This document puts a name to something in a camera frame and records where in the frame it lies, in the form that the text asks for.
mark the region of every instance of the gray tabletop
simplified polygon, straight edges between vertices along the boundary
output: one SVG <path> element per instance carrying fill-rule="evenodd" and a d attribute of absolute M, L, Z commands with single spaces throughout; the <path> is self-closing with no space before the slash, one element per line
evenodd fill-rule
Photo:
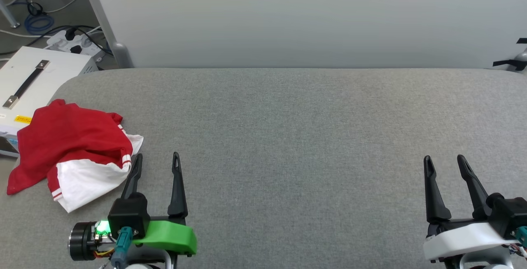
<path fill-rule="evenodd" d="M 526 195 L 527 77 L 511 72 L 110 70 L 55 97 L 145 137 L 150 215 L 166 214 L 179 152 L 198 237 L 180 268 L 442 268 L 422 251 L 427 154 L 454 217 L 472 212 L 459 153 L 489 193 Z M 70 260 L 68 235 L 121 189 L 70 214 L 45 181 L 0 195 L 2 268 L 97 268 Z"/>

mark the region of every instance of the white wall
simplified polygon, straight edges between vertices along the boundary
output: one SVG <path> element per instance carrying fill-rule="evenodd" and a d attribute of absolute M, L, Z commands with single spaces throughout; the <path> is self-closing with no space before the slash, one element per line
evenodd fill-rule
<path fill-rule="evenodd" d="M 100 2 L 135 67 L 491 68 L 527 37 L 527 0 Z"/>

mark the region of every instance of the teal connector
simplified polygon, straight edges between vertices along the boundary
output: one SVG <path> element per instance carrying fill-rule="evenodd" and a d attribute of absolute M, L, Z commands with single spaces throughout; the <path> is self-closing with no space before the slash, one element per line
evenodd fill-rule
<path fill-rule="evenodd" d="M 112 266 L 116 269 L 125 269 L 126 254 L 128 254 L 128 248 L 132 244 L 133 229 L 130 227 L 123 227 L 119 232 L 117 242 L 115 242 L 115 251 L 112 254 Z"/>
<path fill-rule="evenodd" d="M 522 246 L 527 246 L 527 227 L 519 227 L 514 233 L 514 237 L 518 239 Z"/>

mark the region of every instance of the red cloth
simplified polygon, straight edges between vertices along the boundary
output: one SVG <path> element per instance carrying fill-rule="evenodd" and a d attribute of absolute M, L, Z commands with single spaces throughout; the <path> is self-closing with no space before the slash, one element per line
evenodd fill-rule
<path fill-rule="evenodd" d="M 20 165 L 9 175 L 7 194 L 29 188 L 48 176 L 49 190 L 58 190 L 59 162 L 89 159 L 98 164 L 115 163 L 132 154 L 132 144 L 118 126 L 122 117 L 80 108 L 62 99 L 37 109 L 31 124 L 18 132 Z"/>

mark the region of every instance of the yellow sticker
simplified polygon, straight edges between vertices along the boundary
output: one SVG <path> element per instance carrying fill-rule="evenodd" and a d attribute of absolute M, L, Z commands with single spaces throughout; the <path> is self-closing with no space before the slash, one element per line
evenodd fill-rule
<path fill-rule="evenodd" d="M 15 118 L 15 122 L 21 122 L 29 124 L 31 123 L 32 117 L 24 117 L 23 115 L 17 115 Z"/>

